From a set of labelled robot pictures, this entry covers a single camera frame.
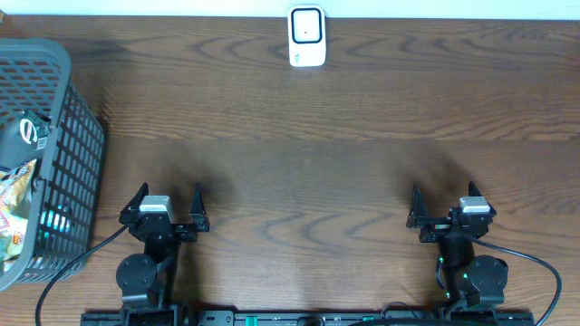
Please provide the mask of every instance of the gray plastic basket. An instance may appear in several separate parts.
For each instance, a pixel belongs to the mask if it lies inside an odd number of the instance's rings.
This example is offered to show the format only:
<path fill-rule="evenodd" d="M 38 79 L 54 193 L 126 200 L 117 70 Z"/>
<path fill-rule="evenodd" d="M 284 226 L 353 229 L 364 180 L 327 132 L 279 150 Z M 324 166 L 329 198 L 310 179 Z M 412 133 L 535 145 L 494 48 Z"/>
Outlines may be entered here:
<path fill-rule="evenodd" d="M 0 291 L 15 282 L 51 279 L 89 245 L 105 139 L 70 77 L 71 59 L 58 43 L 0 40 L 0 166 L 14 168 L 34 156 L 40 159 L 24 248 L 0 277 Z M 8 130 L 26 109 L 51 119 L 44 150 L 7 145 L 15 144 Z M 64 277 L 79 273 L 84 263 Z"/>

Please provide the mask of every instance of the white device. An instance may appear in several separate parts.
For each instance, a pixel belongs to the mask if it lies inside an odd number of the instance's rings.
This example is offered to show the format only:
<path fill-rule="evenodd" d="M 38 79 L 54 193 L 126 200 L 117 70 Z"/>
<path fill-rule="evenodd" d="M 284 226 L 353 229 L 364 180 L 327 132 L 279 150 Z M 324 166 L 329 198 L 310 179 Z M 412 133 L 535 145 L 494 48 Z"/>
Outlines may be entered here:
<path fill-rule="evenodd" d="M 294 67 L 315 67 L 326 60 L 324 10 L 297 5 L 288 14 L 288 57 Z"/>

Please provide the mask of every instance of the wood grain surface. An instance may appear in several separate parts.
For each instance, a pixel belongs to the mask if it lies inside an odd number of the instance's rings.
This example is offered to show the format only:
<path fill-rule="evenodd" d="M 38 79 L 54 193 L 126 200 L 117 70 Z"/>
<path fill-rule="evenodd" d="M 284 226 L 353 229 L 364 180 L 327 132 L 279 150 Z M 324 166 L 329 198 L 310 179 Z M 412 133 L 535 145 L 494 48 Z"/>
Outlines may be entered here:
<path fill-rule="evenodd" d="M 8 16 L 2 37 L 66 47 L 106 120 L 94 243 L 143 181 L 179 219 L 201 182 L 212 230 L 181 251 L 176 300 L 241 310 L 380 309 L 445 300 L 437 247 L 405 228 L 411 186 L 444 215 L 476 180 L 498 211 L 491 243 L 562 274 L 546 324 L 580 320 L 580 36 L 573 22 L 327 22 L 320 68 L 287 60 L 284 19 Z M 130 235 L 53 288 L 45 325 L 121 306 Z M 539 318 L 555 290 L 510 266 L 506 305 Z M 32 324 L 42 284 L 0 293 L 0 324 Z"/>

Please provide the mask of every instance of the white background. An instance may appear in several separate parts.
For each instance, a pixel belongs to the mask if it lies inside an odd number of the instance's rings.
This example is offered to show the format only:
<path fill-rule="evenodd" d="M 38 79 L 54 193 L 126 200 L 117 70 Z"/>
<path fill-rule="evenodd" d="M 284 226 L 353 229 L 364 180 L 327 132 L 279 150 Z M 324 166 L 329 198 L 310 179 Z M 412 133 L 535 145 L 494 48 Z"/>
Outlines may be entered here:
<path fill-rule="evenodd" d="M 7 14 L 284 17 L 320 5 L 328 17 L 580 19 L 580 0 L 0 0 Z"/>

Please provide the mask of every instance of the black cable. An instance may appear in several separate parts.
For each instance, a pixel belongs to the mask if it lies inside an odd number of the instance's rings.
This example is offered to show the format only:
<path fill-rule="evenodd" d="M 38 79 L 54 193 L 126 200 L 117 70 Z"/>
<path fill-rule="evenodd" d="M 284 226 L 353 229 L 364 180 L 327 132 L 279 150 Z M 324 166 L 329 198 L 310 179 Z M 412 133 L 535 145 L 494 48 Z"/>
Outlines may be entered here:
<path fill-rule="evenodd" d="M 43 303 L 44 303 L 44 299 L 46 298 L 46 295 L 48 294 L 49 291 L 51 291 L 51 289 L 53 288 L 53 285 L 61 278 L 63 277 L 63 275 L 66 273 L 66 271 L 70 270 L 71 267 L 75 266 L 77 263 L 79 263 L 81 260 L 86 259 L 88 256 L 90 256 L 91 254 L 93 254 L 94 252 L 96 252 L 97 250 L 103 248 L 106 244 L 108 244 L 109 242 L 111 242 L 112 240 L 114 240 L 117 236 L 119 236 L 121 233 L 123 233 L 125 230 L 127 229 L 127 226 L 124 225 L 122 228 L 119 229 L 119 231 L 115 232 L 113 235 L 109 236 L 108 238 L 106 238 L 103 242 L 101 242 L 100 244 L 97 244 L 93 247 L 93 249 L 89 250 L 88 252 L 81 254 L 80 256 L 74 258 L 70 263 L 68 263 L 66 266 L 63 267 L 62 270 L 60 270 L 54 277 L 53 279 L 48 283 L 48 285 L 46 285 L 46 287 L 44 288 L 43 294 L 41 294 L 40 298 L 38 299 L 38 303 L 36 304 L 36 313 L 34 315 L 34 320 L 36 322 L 36 326 L 42 326 L 41 322 L 40 322 L 40 311 L 43 308 Z"/>
<path fill-rule="evenodd" d="M 471 235 L 468 235 L 465 231 L 463 231 L 463 229 L 461 229 L 461 231 L 463 232 L 463 236 L 465 236 L 466 239 L 470 240 L 474 244 L 478 244 L 478 245 L 481 245 L 481 246 L 484 246 L 487 248 L 495 249 L 495 250 L 498 250 L 500 252 L 513 254 L 513 255 L 521 257 L 521 258 L 526 258 L 527 260 L 531 260 L 534 263 L 541 264 L 542 266 L 544 266 L 545 268 L 547 268 L 548 270 L 550 270 L 550 272 L 552 272 L 554 274 L 554 276 L 556 278 L 556 293 L 554 294 L 554 299 L 552 299 L 552 302 L 550 303 L 546 312 L 544 312 L 542 317 L 537 321 L 536 326 L 540 326 L 541 324 L 543 324 L 544 321 L 546 321 L 546 319 L 550 316 L 550 313 L 552 313 L 552 311 L 556 307 L 556 305 L 558 303 L 558 299 L 560 299 L 560 293 L 562 292 L 562 278 L 560 278 L 560 274 L 558 273 L 558 270 L 556 268 L 554 268 L 554 266 L 552 266 L 551 264 L 548 264 L 548 263 L 544 262 L 543 260 L 536 258 L 532 255 L 523 254 L 523 253 L 517 252 L 515 250 L 504 248 L 504 247 L 499 246 L 499 245 L 485 243 L 481 240 L 474 238 Z"/>
<path fill-rule="evenodd" d="M 390 318 L 371 321 L 359 321 L 349 326 L 389 326 L 389 325 L 419 325 L 419 326 L 492 326 L 495 323 L 482 323 L 476 321 L 447 321 L 447 320 L 426 320 L 411 318 Z"/>
<path fill-rule="evenodd" d="M 404 306 L 405 308 L 407 308 L 413 315 L 413 317 L 415 319 L 419 319 L 419 316 L 417 316 L 417 314 L 415 313 L 415 311 L 409 306 L 409 304 L 405 303 L 405 302 L 391 302 L 389 304 L 387 304 L 384 308 L 382 308 L 381 311 L 381 318 L 384 319 L 386 318 L 386 312 L 389 311 L 389 309 L 394 305 L 394 304 L 399 304 L 401 306 Z"/>

